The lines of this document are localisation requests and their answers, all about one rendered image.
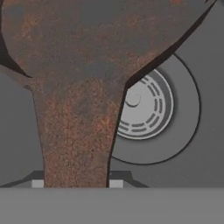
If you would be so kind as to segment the grey sink basin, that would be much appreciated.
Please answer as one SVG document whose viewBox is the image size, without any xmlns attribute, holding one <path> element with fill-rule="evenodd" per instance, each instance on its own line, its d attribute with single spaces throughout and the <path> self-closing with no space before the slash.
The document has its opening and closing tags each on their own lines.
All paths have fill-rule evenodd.
<svg viewBox="0 0 224 224">
<path fill-rule="evenodd" d="M 217 3 L 199 29 L 178 49 L 199 91 L 195 134 L 175 157 L 156 164 L 111 161 L 111 171 L 131 171 L 148 187 L 223 187 L 224 5 Z M 42 171 L 37 124 L 29 91 L 0 75 L 0 185 Z"/>
</svg>

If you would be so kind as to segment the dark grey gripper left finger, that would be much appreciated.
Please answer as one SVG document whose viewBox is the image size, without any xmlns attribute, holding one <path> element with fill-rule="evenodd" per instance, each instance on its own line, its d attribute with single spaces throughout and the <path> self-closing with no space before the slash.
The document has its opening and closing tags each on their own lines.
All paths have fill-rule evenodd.
<svg viewBox="0 0 224 224">
<path fill-rule="evenodd" d="M 1 184 L 0 188 L 42 188 L 44 186 L 44 172 L 32 171 L 22 178 Z"/>
</svg>

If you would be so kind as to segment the rusty brown pan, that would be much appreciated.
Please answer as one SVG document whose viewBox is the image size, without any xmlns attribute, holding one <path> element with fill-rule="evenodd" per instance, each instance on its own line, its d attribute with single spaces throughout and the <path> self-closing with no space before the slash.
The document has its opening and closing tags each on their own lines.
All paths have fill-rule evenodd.
<svg viewBox="0 0 224 224">
<path fill-rule="evenodd" d="M 106 187 L 123 98 L 217 0 L 0 0 L 0 71 L 31 91 L 47 187 Z"/>
</svg>

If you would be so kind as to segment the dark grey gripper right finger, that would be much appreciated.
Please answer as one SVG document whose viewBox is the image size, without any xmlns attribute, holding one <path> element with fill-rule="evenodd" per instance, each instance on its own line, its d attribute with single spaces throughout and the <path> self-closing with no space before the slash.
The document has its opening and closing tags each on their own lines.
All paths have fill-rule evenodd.
<svg viewBox="0 0 224 224">
<path fill-rule="evenodd" d="M 110 188 L 148 188 L 147 185 L 134 179 L 131 171 L 111 171 L 108 177 Z"/>
</svg>

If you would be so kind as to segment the round grey sink drain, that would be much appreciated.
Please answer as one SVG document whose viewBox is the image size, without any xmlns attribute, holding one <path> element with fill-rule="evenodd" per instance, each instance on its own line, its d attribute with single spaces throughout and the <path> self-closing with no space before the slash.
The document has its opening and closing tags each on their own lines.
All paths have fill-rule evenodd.
<svg viewBox="0 0 224 224">
<path fill-rule="evenodd" d="M 112 158 L 133 165 L 174 158 L 193 138 L 199 119 L 196 83 L 174 54 L 127 91 Z"/>
</svg>

